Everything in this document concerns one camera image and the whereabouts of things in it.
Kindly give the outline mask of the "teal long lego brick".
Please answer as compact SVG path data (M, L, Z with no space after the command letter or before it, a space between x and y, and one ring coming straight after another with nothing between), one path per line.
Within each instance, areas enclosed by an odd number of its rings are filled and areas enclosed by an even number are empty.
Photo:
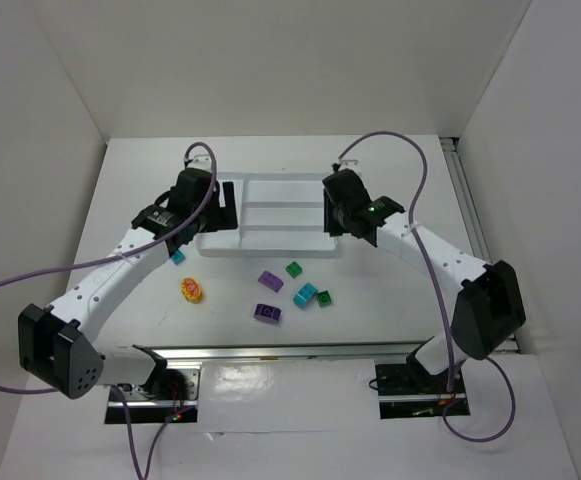
M179 265L180 263L182 263L185 260L185 256L183 255L182 252L180 251L176 251L172 256L171 256L171 260L176 264Z

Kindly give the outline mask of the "small green lego brick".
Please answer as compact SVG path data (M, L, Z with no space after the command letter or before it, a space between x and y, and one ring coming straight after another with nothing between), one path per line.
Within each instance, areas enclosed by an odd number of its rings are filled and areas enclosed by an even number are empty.
M330 306L332 304L332 298L327 290L318 292L316 299L321 308Z

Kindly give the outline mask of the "teal curved lego brick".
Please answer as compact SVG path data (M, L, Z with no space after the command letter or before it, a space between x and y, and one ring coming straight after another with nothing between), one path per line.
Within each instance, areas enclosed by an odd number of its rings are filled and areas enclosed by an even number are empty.
M305 309L316 297L317 293L318 290L314 285L311 283L305 283L294 295L293 303L297 307Z

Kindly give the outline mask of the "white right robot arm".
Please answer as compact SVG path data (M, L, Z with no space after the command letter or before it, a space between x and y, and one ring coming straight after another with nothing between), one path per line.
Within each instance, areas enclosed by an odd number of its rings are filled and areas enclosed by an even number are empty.
M427 275L437 299L453 296L454 310L441 307L442 332L408 358L410 367L438 376L468 360L483 360L526 322L514 268L490 264L454 247L416 223L410 212L389 197L370 198L351 169L323 180L324 231L350 234L392 254Z

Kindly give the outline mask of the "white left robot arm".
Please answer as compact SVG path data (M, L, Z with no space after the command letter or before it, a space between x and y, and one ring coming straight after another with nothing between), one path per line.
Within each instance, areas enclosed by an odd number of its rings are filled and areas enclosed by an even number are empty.
M131 345L98 351L94 342L109 317L154 270L199 233L238 226L235 187L210 172L187 168L176 184L132 220L105 264L46 307L30 304L18 317L21 367L70 399L96 385L134 385L158 393L166 360Z

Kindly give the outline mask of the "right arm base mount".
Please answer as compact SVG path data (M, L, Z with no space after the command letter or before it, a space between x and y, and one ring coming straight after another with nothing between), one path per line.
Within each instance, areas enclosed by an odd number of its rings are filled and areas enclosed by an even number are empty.
M470 407L462 372L455 376L453 391L446 390L446 375L418 376L406 364L377 364L368 387L378 395L382 420L469 416Z

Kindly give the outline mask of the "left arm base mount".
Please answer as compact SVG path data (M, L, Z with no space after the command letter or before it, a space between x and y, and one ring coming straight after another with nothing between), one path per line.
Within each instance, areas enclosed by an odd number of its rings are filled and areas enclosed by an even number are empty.
M169 368L156 390L121 384L119 386L133 424L160 424L175 415L174 424L192 424L198 419L201 365L183 363Z

